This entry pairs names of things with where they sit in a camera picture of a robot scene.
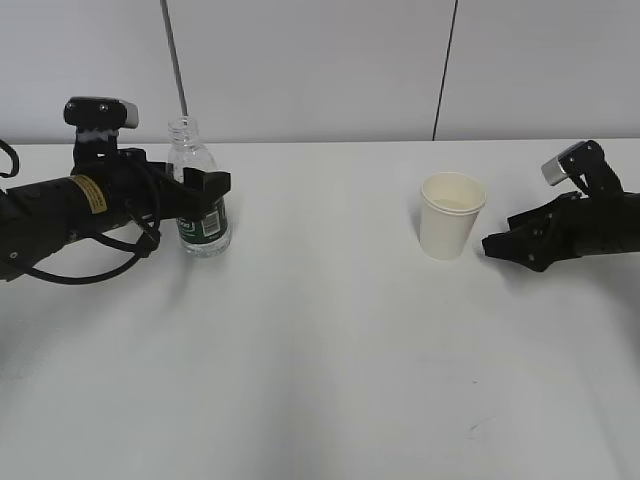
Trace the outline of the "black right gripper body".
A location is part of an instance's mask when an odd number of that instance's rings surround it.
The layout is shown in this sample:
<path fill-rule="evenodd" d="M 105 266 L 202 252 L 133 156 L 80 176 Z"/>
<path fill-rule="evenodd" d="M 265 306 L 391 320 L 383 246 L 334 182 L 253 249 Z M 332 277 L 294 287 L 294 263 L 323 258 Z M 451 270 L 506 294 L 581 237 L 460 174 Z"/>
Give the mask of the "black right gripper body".
<path fill-rule="evenodd" d="M 554 263 L 585 256 L 639 251 L 639 195 L 623 192 L 607 198 L 562 194 L 557 223 L 545 230 Z"/>

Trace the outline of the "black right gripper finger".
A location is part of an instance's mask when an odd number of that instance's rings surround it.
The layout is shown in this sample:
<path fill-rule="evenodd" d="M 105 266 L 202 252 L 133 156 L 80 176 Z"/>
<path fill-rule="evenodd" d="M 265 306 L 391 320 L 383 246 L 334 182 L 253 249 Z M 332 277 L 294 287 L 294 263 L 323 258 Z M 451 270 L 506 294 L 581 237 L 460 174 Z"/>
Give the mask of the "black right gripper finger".
<path fill-rule="evenodd" d="M 507 225 L 510 230 L 519 228 L 546 230 L 557 223 L 557 217 L 564 206 L 564 200 L 554 199 L 540 207 L 508 217 Z"/>
<path fill-rule="evenodd" d="M 542 227 L 522 227 L 491 234 L 481 244 L 485 256 L 518 264 L 534 272 L 544 272 L 555 261 Z"/>

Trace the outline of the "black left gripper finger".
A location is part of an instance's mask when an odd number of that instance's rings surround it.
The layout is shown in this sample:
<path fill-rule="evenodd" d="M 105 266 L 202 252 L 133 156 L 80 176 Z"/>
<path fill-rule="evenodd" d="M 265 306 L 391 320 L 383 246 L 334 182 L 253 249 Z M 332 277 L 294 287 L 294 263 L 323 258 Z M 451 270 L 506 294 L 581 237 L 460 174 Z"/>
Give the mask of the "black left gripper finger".
<path fill-rule="evenodd" d="M 136 165 L 154 174 L 173 174 L 173 166 L 167 162 L 150 161 L 147 153 L 141 148 L 123 148 L 119 150 L 119 158 L 129 165 Z"/>
<path fill-rule="evenodd" d="M 172 177 L 165 182 L 164 218 L 202 220 L 230 190 L 229 172 L 185 168 L 182 182 Z"/>

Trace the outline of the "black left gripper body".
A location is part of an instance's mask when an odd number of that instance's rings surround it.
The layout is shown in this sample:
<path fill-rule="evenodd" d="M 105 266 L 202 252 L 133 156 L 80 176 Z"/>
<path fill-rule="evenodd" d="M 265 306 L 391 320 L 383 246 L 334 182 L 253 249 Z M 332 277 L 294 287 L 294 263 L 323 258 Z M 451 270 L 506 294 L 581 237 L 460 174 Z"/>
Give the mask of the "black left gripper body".
<path fill-rule="evenodd" d="M 119 158 L 116 130 L 78 129 L 69 180 L 80 191 L 87 217 L 83 233 L 104 234 L 134 220 L 164 218 L 164 186 L 170 175 L 154 174 Z"/>

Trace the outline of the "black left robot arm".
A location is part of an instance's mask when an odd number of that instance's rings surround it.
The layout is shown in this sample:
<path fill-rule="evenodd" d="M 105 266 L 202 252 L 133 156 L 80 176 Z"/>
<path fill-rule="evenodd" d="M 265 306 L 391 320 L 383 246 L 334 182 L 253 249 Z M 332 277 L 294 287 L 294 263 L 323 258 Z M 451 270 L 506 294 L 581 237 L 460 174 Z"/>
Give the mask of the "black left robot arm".
<path fill-rule="evenodd" d="M 167 219 L 201 220 L 231 189 L 224 171 L 187 167 L 176 180 L 144 150 L 120 148 L 113 132 L 77 131 L 70 175 L 7 189 L 1 194 L 1 277 L 21 275 L 61 285 L 89 285 L 123 274 L 160 243 Z M 62 248 L 90 239 L 129 254 L 98 275 L 65 277 L 37 269 Z"/>

